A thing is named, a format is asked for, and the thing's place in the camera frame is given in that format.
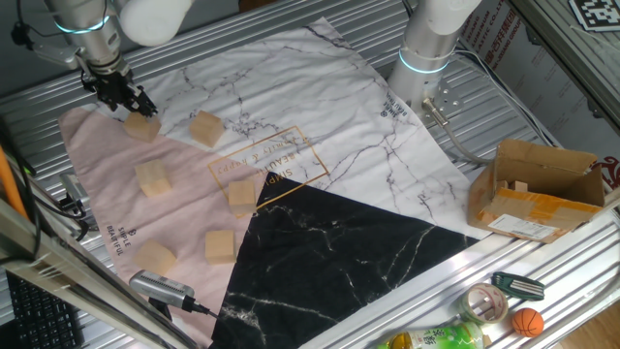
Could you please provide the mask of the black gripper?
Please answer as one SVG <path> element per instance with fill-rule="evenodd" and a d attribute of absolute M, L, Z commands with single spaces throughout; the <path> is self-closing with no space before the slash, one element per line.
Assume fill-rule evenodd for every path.
<path fill-rule="evenodd" d="M 141 85 L 134 86 L 133 72 L 113 72 L 110 75 L 98 75 L 90 70 L 81 73 L 83 88 L 93 92 L 106 104 L 111 111 L 126 107 L 129 111 L 138 112 L 145 117 L 158 113 L 157 107 L 148 97 Z"/>

